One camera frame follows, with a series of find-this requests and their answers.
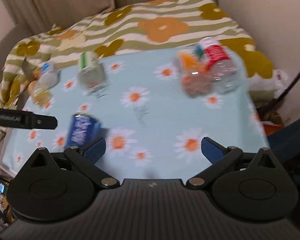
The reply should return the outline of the striped floral quilt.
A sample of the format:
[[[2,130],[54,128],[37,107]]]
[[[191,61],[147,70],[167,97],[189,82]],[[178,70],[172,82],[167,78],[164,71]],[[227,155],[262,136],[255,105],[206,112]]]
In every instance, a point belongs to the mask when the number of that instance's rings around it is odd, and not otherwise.
[[[108,57],[191,46],[204,37],[218,39],[242,58],[255,103],[273,99],[273,63],[213,0],[156,0],[88,16],[67,29],[54,25],[46,33],[19,41],[3,66],[0,108],[10,107],[28,84],[22,70],[24,60],[38,76],[45,61],[53,60],[58,68],[66,68],[75,64],[84,51]]]

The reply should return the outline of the light blue daisy tablecloth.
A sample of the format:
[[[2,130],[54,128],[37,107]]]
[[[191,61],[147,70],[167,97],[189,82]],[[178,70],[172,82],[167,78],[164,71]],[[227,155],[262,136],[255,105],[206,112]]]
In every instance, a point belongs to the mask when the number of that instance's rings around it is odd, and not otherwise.
[[[204,137],[250,153],[267,146],[239,56],[229,51],[239,70],[234,91],[191,98],[183,92],[172,63],[176,53],[163,49],[103,59],[107,84],[96,95],[81,87],[76,66],[61,70],[51,101],[41,108],[28,100],[24,107],[55,116],[57,128],[11,130],[2,149],[2,167],[15,176],[36,148],[62,151],[74,113],[88,113],[100,121],[107,146],[97,165],[118,180],[187,180],[210,166],[200,148]]]

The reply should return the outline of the yellow labelled clear cup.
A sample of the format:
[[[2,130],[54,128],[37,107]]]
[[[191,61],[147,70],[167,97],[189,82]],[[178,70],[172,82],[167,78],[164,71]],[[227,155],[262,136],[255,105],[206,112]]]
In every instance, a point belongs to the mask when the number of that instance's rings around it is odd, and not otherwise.
[[[52,98],[49,90],[38,81],[32,81],[27,90],[33,103],[42,108],[49,103]]]

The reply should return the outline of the orange labelled clear cup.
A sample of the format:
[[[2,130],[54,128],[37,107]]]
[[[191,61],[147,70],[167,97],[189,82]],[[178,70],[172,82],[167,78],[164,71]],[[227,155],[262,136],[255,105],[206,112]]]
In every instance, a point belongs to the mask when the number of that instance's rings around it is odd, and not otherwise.
[[[212,91],[212,76],[192,49],[177,51],[173,64],[178,69],[182,89],[189,97],[206,95]]]

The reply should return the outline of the white blue labelled cup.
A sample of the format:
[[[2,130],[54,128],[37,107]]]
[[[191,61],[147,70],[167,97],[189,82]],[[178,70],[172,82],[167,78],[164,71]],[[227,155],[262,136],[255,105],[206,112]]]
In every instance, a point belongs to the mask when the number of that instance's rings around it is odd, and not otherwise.
[[[47,88],[52,88],[59,82],[58,70],[53,61],[47,61],[43,64],[39,83]]]

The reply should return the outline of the red labelled clear cup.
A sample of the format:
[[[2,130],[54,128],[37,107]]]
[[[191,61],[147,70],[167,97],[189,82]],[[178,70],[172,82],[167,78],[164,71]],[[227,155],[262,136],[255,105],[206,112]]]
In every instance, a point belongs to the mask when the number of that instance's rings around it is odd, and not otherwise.
[[[239,70],[217,39],[202,38],[195,46],[194,52],[211,75],[216,92],[225,94],[237,89]]]

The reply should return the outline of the green labelled clear cup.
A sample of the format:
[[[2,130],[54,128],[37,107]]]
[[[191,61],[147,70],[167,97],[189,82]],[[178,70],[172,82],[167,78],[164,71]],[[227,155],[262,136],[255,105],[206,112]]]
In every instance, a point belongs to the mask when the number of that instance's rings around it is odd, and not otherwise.
[[[103,64],[93,51],[83,52],[77,65],[78,83],[88,95],[101,97],[107,88],[107,76]]]

